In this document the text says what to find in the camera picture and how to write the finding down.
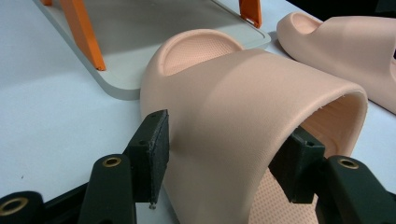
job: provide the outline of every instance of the black plastic part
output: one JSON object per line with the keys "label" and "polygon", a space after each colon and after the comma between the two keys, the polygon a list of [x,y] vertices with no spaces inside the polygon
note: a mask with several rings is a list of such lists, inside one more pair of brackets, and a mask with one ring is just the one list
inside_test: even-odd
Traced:
{"label": "black plastic part", "polygon": [[134,167],[134,200],[156,203],[169,161],[167,110],[149,114],[123,152]]}
{"label": "black plastic part", "polygon": [[365,164],[333,156],[324,172],[343,223],[396,223],[396,202]]}
{"label": "black plastic part", "polygon": [[44,203],[46,224],[77,223],[87,185],[83,184]]}
{"label": "black plastic part", "polygon": [[314,136],[298,127],[276,153],[269,168],[290,202],[312,203],[312,171],[322,163],[324,150]]}
{"label": "black plastic part", "polygon": [[131,165],[125,155],[98,160],[92,168],[78,223],[136,223],[131,179]]}
{"label": "black plastic part", "polygon": [[1,198],[0,223],[44,223],[44,204],[41,195],[33,191],[22,191]]}

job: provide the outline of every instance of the screw hole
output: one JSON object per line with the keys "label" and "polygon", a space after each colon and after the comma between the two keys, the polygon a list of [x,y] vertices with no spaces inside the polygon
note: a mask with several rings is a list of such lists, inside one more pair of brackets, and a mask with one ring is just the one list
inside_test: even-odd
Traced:
{"label": "screw hole", "polygon": [[12,215],[20,211],[29,202],[27,198],[11,199],[0,205],[0,217]]}
{"label": "screw hole", "polygon": [[307,146],[309,146],[309,147],[313,147],[313,146],[315,145],[315,143],[309,142],[309,141],[306,141],[305,144],[306,144]]}
{"label": "screw hole", "polygon": [[346,159],[340,159],[338,160],[338,163],[341,164],[342,166],[348,168],[348,169],[358,169],[359,165],[354,162],[354,161],[350,161],[350,160],[346,160]]}
{"label": "screw hole", "polygon": [[120,163],[121,163],[121,159],[120,159],[120,158],[117,158],[117,157],[108,158],[108,159],[106,159],[106,160],[104,160],[104,161],[102,162],[102,164],[103,164],[105,167],[117,166],[117,165],[120,164]]}

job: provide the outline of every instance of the slide sandal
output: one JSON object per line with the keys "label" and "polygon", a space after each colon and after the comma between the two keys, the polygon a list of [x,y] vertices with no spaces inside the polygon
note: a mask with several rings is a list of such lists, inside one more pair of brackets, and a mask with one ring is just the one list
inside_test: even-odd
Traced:
{"label": "slide sandal", "polygon": [[396,114],[396,19],[351,16],[322,22],[293,12],[276,31],[296,61],[360,84],[370,100]]}
{"label": "slide sandal", "polygon": [[299,125],[350,155],[367,111],[364,89],[227,35],[193,30],[150,60],[141,116],[168,109],[164,187],[180,223],[315,222],[315,205],[290,204],[267,172]]}

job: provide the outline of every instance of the white surface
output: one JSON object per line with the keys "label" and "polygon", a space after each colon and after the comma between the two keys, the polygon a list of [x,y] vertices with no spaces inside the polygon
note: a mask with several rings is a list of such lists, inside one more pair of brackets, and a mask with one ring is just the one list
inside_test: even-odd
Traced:
{"label": "white surface", "polygon": [[[63,37],[73,39],[59,2],[44,7],[36,1],[49,20],[62,29]],[[215,29],[246,49],[265,49],[271,41],[268,34],[211,0],[85,0],[84,5],[106,64],[106,71],[91,70],[92,75],[117,99],[139,98],[146,65],[161,43],[173,35]]]}
{"label": "white surface", "polygon": [[[273,38],[267,50],[286,55],[276,23],[294,10],[262,1],[262,29]],[[34,190],[47,201],[87,182],[97,159],[125,149],[140,124],[139,101],[107,95],[33,2],[0,1],[0,27],[0,197]],[[353,157],[396,192],[396,116],[369,106]],[[138,205],[139,223],[176,222],[163,196],[156,211]]]}

